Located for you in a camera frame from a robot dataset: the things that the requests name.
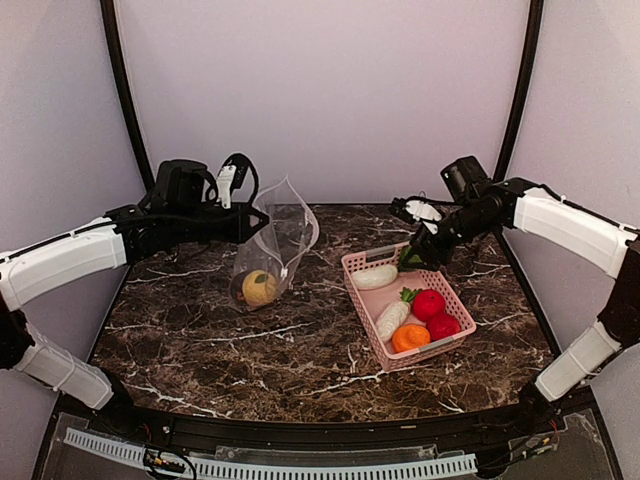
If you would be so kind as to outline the red tomato toy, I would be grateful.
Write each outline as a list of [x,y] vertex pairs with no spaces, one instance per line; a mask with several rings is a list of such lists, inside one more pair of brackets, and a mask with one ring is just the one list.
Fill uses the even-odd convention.
[[445,312],[446,301],[436,290],[427,289],[418,293],[412,302],[412,313],[421,322]]

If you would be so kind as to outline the pink plastic basket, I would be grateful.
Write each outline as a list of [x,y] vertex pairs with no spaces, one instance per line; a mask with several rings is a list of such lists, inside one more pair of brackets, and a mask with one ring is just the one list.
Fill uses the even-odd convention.
[[407,246],[392,244],[341,259],[345,286],[386,372],[451,351],[477,329],[441,273],[400,269]]

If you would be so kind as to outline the yellow peach toy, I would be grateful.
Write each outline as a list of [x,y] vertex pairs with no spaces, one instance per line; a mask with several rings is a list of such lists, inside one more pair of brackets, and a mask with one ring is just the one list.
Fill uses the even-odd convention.
[[253,270],[243,280],[242,295],[250,307],[271,303],[277,293],[277,281],[264,270]]

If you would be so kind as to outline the clear zip top bag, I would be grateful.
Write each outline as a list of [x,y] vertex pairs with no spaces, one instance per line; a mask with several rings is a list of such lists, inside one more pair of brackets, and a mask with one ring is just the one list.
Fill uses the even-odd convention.
[[285,177],[280,182],[261,190],[254,206],[267,214],[269,224],[238,248],[232,278],[240,272],[264,270],[277,281],[275,299],[260,307],[246,302],[236,303],[240,312],[260,309],[274,303],[288,290],[303,256],[316,244],[320,227],[311,207]]

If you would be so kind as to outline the dark purple fruit toy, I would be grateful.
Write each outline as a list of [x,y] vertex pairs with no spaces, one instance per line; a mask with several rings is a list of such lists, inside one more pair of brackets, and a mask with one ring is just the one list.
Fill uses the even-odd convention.
[[232,299],[238,303],[243,304],[246,302],[244,293],[243,293],[243,283],[246,278],[247,272],[240,272],[235,275],[230,283],[230,295]]

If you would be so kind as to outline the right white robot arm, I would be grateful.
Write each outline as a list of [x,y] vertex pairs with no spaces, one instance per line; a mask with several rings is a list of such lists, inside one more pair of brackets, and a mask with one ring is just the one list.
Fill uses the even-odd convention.
[[492,230],[509,228],[560,246],[601,269],[614,281],[595,323],[532,382],[525,400],[510,413],[521,434],[534,432],[549,416],[549,405],[623,350],[639,342],[639,233],[607,221],[551,193],[544,184],[515,178],[480,180],[457,196],[457,209],[443,216],[425,198],[393,200],[394,216],[418,223],[400,263],[436,271],[453,249]]

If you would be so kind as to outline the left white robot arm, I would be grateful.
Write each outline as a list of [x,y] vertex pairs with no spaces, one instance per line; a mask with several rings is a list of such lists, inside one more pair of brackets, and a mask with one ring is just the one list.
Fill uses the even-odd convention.
[[120,436],[141,427],[140,412],[101,369],[78,359],[30,324],[24,307],[68,283],[118,269],[182,243],[241,244],[269,222],[267,214],[241,203],[229,210],[158,213],[129,205],[75,230],[1,256],[1,366],[22,372],[82,402]]

